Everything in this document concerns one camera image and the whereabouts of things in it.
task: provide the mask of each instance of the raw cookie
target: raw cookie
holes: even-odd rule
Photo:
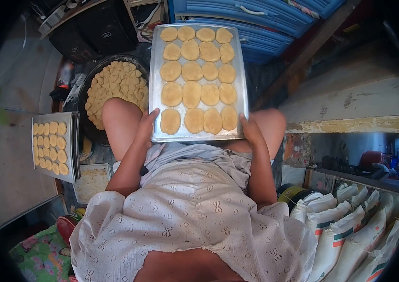
[[[218,134],[222,130],[222,117],[215,108],[210,108],[204,113],[204,131]]]
[[[233,38],[234,35],[230,33],[227,29],[221,27],[217,30],[217,36],[215,39],[217,40],[218,43],[229,43],[231,42],[231,38]]]
[[[185,113],[184,124],[193,134],[202,132],[204,128],[204,112],[201,109],[188,109]]]
[[[167,42],[175,40],[177,38],[177,29],[175,27],[164,28],[160,33],[160,38]]]
[[[179,83],[170,81],[162,89],[160,99],[164,105],[175,107],[182,102],[182,86]]]
[[[196,37],[202,42],[213,42],[215,39],[215,31],[208,27],[203,27],[196,32]]]
[[[195,30],[191,27],[181,27],[177,30],[177,37],[181,41],[189,41],[195,38]]]
[[[194,39],[183,42],[182,46],[180,47],[180,54],[185,59],[191,61],[197,60],[200,55],[200,48],[198,47],[198,43]]]
[[[174,43],[168,44],[163,49],[163,58],[170,61],[177,61],[180,58],[180,47]]]
[[[201,84],[187,81],[182,88],[182,103],[189,109],[196,108],[201,100]]]
[[[236,79],[236,70],[231,65],[219,67],[219,80],[221,83],[233,83]]]
[[[237,126],[237,112],[232,106],[226,106],[220,113],[224,130],[233,130]]]
[[[220,59],[220,50],[212,42],[201,42],[199,44],[200,59],[206,62],[216,62]]]
[[[219,91],[220,91],[220,100],[223,103],[230,105],[236,101],[237,92],[232,85],[228,83],[222,83],[220,84]]]
[[[212,62],[207,62],[203,65],[203,76],[208,81],[215,80],[219,76],[219,70]]]
[[[232,59],[234,59],[234,56],[236,55],[234,53],[234,49],[229,43],[225,43],[220,46],[220,54],[222,58],[222,62],[224,64],[229,63]]]
[[[198,81],[203,78],[203,70],[197,62],[187,62],[182,66],[182,78],[185,81]]]
[[[220,91],[217,85],[214,83],[203,84],[201,86],[201,100],[208,106],[214,106],[218,104],[220,100]]]
[[[173,135],[179,130],[180,114],[175,109],[166,109],[162,112],[160,130],[168,135]]]
[[[165,81],[175,81],[182,70],[182,66],[179,62],[171,61],[163,64],[160,68],[160,76]]]

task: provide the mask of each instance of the dough pieces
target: dough pieces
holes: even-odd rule
[[[196,108],[201,100],[201,84],[187,81],[182,88],[182,103],[189,109]]]
[[[230,105],[236,101],[237,92],[232,85],[228,83],[222,83],[219,87],[219,91],[220,91],[220,100],[223,103]]]
[[[163,41],[171,42],[177,38],[177,29],[175,27],[167,27],[160,33],[160,38]]]
[[[227,64],[230,61],[232,61],[232,59],[234,59],[234,56],[236,55],[234,53],[234,49],[232,48],[232,46],[229,43],[225,43],[220,46],[220,54],[221,54],[222,62],[224,64]]]
[[[189,41],[195,38],[195,30],[191,27],[181,27],[177,30],[177,37],[181,41]]]
[[[182,102],[182,86],[179,83],[170,81],[162,89],[160,99],[164,105],[175,107]]]
[[[231,65],[219,67],[219,80],[221,83],[233,83],[236,79],[236,70]]]
[[[175,81],[180,76],[181,70],[182,66],[179,62],[171,61],[160,68],[160,76],[165,81]]]
[[[215,39],[215,31],[208,27],[203,27],[196,32],[196,37],[202,42],[212,42]]]
[[[180,114],[175,109],[166,109],[162,112],[160,130],[168,135],[173,135],[179,130]]]
[[[188,109],[185,113],[184,124],[187,130],[193,134],[203,131],[204,112],[201,109]]]
[[[195,39],[183,42],[180,47],[180,54],[187,60],[197,60],[200,55],[200,48]]]
[[[226,106],[220,113],[224,130],[233,130],[237,126],[237,112],[232,106]]]
[[[212,42],[201,42],[199,44],[200,59],[206,62],[216,62],[220,59],[220,50]]]
[[[203,65],[203,76],[208,81],[215,80],[219,76],[219,70],[212,62],[207,62]]]
[[[218,104],[220,100],[220,92],[217,85],[213,83],[203,84],[201,86],[201,100],[208,106],[214,106]]]
[[[232,35],[232,33],[230,33],[226,28],[221,27],[217,30],[217,36],[215,37],[215,39],[218,43],[224,44],[231,42],[231,38],[233,37],[234,36]]]
[[[180,58],[180,47],[174,43],[170,43],[163,49],[163,58],[170,61],[177,61]]]
[[[198,81],[203,78],[203,70],[197,62],[187,62],[182,66],[182,78]]]

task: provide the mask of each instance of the metal baking sheet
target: metal baking sheet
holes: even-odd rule
[[[41,168],[40,166],[35,166],[35,163],[33,163],[33,168],[36,169],[37,171],[47,174],[49,176],[52,176],[52,177],[55,177],[55,178],[58,178],[58,179],[61,179],[63,181],[67,181],[70,183],[75,183],[76,177],[75,177],[74,165],[73,165],[73,142],[72,142],[73,113],[72,112],[61,112],[61,113],[53,113],[53,114],[34,116],[32,118],[32,128],[33,128],[34,123],[44,124],[46,122],[50,123],[51,121],[56,121],[58,123],[60,123],[60,122],[66,123],[65,135],[60,135],[59,133],[56,133],[56,135],[58,137],[63,137],[66,140],[65,152],[66,152],[66,156],[68,157],[68,160],[66,161],[66,165],[68,167],[69,173],[67,175],[62,175],[62,174],[57,175],[52,170],[49,171],[46,168]],[[33,143],[31,142],[31,144],[32,144],[32,159],[33,159]]]
[[[187,108],[184,106],[183,103],[181,103],[178,106],[175,107],[168,107],[166,105],[162,104],[160,94],[162,93],[163,86],[167,83],[164,81],[161,76],[160,76],[160,68],[162,65],[166,62],[169,62],[168,60],[163,59],[163,49],[165,46],[169,43],[175,43],[179,47],[182,45],[182,41],[178,38],[173,42],[165,42],[160,38],[160,33],[164,28],[167,27],[176,27],[180,28],[182,26],[190,26],[192,27],[195,31],[200,30],[203,27],[208,27],[213,29],[215,32],[223,27],[226,28],[230,33],[233,34],[233,38],[231,39],[230,45],[232,48],[234,48],[235,52],[235,57],[234,59],[229,62],[230,65],[234,67],[236,70],[236,80],[232,83],[234,88],[237,91],[237,101],[234,103],[234,107],[236,108],[237,114],[239,113],[244,113],[244,115],[248,118],[248,96],[247,96],[247,91],[246,91],[246,79],[245,79],[245,69],[243,66],[243,57],[242,57],[242,48],[240,45],[240,38],[239,38],[239,33],[236,28],[234,27],[226,27],[226,26],[219,26],[219,25],[212,25],[212,24],[164,24],[164,25],[157,25],[154,28],[154,35],[153,35],[153,44],[152,44],[152,49],[151,49],[151,67],[150,67],[150,73],[149,73],[149,111],[151,112],[155,108],[159,108],[160,112],[162,112],[165,109],[168,108],[173,108],[177,110],[180,113],[180,127],[179,131],[176,132],[174,135],[168,135],[166,133],[163,133],[160,130],[160,120],[161,120],[161,115],[159,115],[155,121],[154,125],[154,132],[151,137],[151,140],[153,142],[173,142],[173,141],[208,141],[208,140],[226,140],[226,139],[243,139],[243,129],[242,125],[240,122],[238,122],[237,127],[234,130],[228,131],[222,129],[217,135],[207,133],[207,132],[200,132],[198,134],[193,134],[190,133],[187,128],[184,125],[184,116],[185,112],[187,111]],[[195,40],[198,42],[198,44],[201,42],[198,38],[195,37]],[[214,40],[213,43],[217,48],[221,46],[220,43],[217,42],[217,40]],[[179,63],[181,65],[184,65],[186,62],[188,62],[187,59],[181,57],[179,59]],[[206,62],[202,59],[197,59],[196,62],[199,65],[203,65]],[[222,61],[219,60],[214,63],[217,68],[223,65]],[[185,81],[182,79],[182,76],[180,76],[175,82],[179,83],[180,85],[184,86]],[[201,80],[198,81],[201,85],[206,84],[206,83],[215,83],[217,86],[220,86],[220,81],[217,78],[214,81],[208,81],[205,78],[202,78]],[[203,102],[199,102],[199,105],[197,108],[200,108],[204,111],[210,109],[210,108],[216,108],[219,112],[225,107],[225,104],[223,104],[221,101],[219,101],[218,104],[215,106],[207,106],[203,104]]]

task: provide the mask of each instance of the person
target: person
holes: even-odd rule
[[[70,237],[77,279],[305,281],[317,240],[277,202],[271,170],[283,115],[268,109],[247,120],[241,114],[246,139],[220,148],[153,145],[158,114],[142,114],[120,98],[104,104],[119,166]]]

